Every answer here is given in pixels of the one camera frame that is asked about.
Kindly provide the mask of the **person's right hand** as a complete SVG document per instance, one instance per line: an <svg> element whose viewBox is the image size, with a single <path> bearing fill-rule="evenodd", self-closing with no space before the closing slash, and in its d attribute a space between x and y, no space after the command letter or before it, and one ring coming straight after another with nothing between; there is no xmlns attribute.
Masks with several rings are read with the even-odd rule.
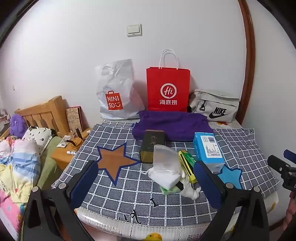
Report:
<svg viewBox="0 0 296 241"><path fill-rule="evenodd" d="M283 230L287 228L289 223L291 222L294 214L296 212L296 205L295 205L295 192L290 193L290 202L286 211L286 216L283 222Z"/></svg>

